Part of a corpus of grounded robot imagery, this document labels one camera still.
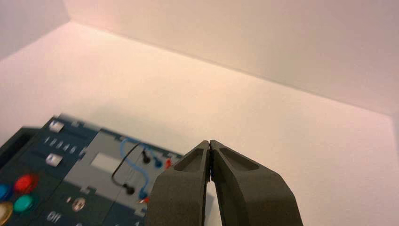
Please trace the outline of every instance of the white switch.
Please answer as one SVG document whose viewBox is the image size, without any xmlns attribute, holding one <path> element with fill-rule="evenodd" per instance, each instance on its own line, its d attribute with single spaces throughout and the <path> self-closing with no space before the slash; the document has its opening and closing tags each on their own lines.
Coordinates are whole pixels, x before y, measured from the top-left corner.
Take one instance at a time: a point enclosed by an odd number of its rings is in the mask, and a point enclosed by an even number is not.
<svg viewBox="0 0 399 226">
<path fill-rule="evenodd" d="M 48 126 L 50 131 L 53 131 L 53 132 L 56 132 L 56 133 L 61 131 L 63 127 L 64 127 L 64 124 L 60 123 L 59 121 L 52 121 L 52 122 L 50 122 L 50 125 Z"/>
<path fill-rule="evenodd" d="M 60 164 L 62 158 L 63 157 L 60 155 L 51 153 L 47 156 L 46 163 L 47 163 L 47 165 L 56 167 L 56 166 L 58 166 L 58 164 Z"/>
</svg>

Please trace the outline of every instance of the yellow button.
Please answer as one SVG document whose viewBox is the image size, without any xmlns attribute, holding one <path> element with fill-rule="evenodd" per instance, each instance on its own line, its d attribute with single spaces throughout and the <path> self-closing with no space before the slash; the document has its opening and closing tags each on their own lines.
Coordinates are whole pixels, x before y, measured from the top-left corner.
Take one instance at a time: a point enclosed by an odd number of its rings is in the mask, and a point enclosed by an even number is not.
<svg viewBox="0 0 399 226">
<path fill-rule="evenodd" d="M 13 212 L 13 204 L 10 202 L 0 203 L 0 226 L 6 225 Z"/>
</svg>

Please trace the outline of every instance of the black wire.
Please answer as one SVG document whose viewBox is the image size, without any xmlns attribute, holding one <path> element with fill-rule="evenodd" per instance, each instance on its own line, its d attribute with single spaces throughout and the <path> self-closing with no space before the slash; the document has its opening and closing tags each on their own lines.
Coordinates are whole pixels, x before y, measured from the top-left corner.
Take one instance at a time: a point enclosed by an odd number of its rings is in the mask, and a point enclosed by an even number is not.
<svg viewBox="0 0 399 226">
<path fill-rule="evenodd" d="M 119 183 L 118 181 L 116 181 L 115 178 L 114 178 L 114 176 L 115 176 L 116 172 L 118 172 L 119 168 L 122 166 L 122 164 L 123 164 L 123 162 L 125 161 L 125 159 L 127 159 L 127 157 L 130 155 L 130 153 L 132 153 L 132 151 L 133 151 L 137 146 L 139 146 L 140 144 L 141 144 L 141 143 L 137 143 L 134 147 L 132 147 L 132 149 L 125 155 L 125 157 L 123 157 L 122 161 L 119 163 L 119 166 L 118 166 L 118 167 L 115 169 L 115 171 L 112 173 L 111 180 L 112 180 L 112 182 L 113 182 L 114 184 L 116 184 L 116 185 L 118 185 L 118 186 L 121 186 L 121 187 L 126 187 L 126 186 L 127 186 L 126 184 L 121 184 L 121 183 Z"/>
</svg>

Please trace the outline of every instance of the green button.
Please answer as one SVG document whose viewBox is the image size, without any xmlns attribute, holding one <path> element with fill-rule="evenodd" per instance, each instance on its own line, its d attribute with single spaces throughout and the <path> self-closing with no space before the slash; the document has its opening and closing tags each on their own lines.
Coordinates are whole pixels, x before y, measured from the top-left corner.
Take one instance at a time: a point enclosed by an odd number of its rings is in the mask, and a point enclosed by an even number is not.
<svg viewBox="0 0 399 226">
<path fill-rule="evenodd" d="M 19 197 L 14 203 L 14 211 L 15 212 L 24 212 L 28 210 L 33 205 L 32 196 L 26 194 Z"/>
</svg>

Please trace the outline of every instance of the white backdrop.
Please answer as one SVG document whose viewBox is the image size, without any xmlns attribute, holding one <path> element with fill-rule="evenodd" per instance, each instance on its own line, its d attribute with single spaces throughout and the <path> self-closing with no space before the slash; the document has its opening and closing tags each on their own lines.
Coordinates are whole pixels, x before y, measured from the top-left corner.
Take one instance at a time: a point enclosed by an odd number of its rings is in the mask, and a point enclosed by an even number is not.
<svg viewBox="0 0 399 226">
<path fill-rule="evenodd" d="M 397 0 L 64 1 L 83 24 L 376 112 L 399 112 Z"/>
<path fill-rule="evenodd" d="M 0 143 L 61 112 L 183 154 L 217 139 L 280 173 L 307 226 L 399 225 L 386 115 L 73 22 L 0 61 L 0 78 Z"/>
</svg>

